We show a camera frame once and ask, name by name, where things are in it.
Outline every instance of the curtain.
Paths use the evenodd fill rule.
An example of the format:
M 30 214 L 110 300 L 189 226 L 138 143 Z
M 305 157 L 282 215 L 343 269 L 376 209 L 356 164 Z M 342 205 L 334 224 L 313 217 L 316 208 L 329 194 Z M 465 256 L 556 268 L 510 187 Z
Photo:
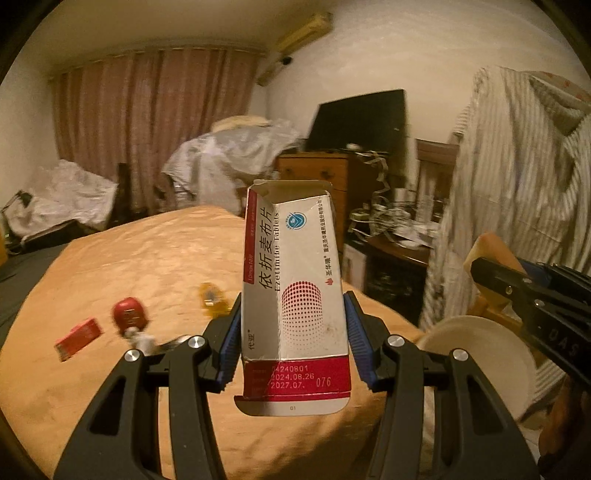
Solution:
M 135 211 L 156 210 L 162 165 L 217 120 L 248 109 L 259 54 L 232 48 L 130 52 L 53 79 L 61 158 L 117 181 L 127 163 Z

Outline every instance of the black television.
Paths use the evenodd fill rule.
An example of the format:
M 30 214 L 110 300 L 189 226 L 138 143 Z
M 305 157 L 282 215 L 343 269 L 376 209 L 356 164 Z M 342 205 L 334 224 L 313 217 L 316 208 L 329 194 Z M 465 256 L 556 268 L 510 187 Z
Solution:
M 306 142 L 307 151 L 335 151 L 357 144 L 393 155 L 404 141 L 404 90 L 388 90 L 322 103 Z

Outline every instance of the white sheet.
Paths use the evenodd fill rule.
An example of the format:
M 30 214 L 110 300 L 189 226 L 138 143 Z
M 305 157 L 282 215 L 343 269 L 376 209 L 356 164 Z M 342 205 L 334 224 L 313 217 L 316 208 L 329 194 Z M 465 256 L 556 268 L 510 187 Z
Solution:
M 23 190 L 33 196 L 31 203 L 25 208 L 16 201 L 5 214 L 12 231 L 24 242 L 68 220 L 104 230 L 117 184 L 60 160 L 53 168 L 38 167 Z

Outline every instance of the striped shirt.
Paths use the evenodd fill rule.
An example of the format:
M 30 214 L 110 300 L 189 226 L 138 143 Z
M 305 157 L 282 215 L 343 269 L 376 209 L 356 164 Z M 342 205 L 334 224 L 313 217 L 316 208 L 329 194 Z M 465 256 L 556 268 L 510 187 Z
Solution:
M 423 330 L 475 301 L 462 265 L 484 232 L 525 260 L 591 271 L 591 105 L 529 73 L 487 67 L 454 133 L 460 150 L 429 261 Z M 540 366 L 534 402 L 562 376 L 550 361 Z

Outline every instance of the red stripe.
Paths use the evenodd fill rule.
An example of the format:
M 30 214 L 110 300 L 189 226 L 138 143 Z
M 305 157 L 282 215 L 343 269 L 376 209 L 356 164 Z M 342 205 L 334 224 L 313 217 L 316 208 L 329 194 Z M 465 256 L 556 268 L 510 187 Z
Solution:
M 311 400 L 310 394 L 350 391 L 348 355 L 309 360 L 258 360 L 244 365 L 244 396 L 250 399 L 291 395 Z
M 310 395 L 269 395 L 262 398 L 240 397 L 241 401 L 311 401 L 332 400 L 333 398 L 349 398 L 351 392 L 317 393 Z
M 255 282 L 256 192 L 248 190 L 244 237 L 244 282 Z

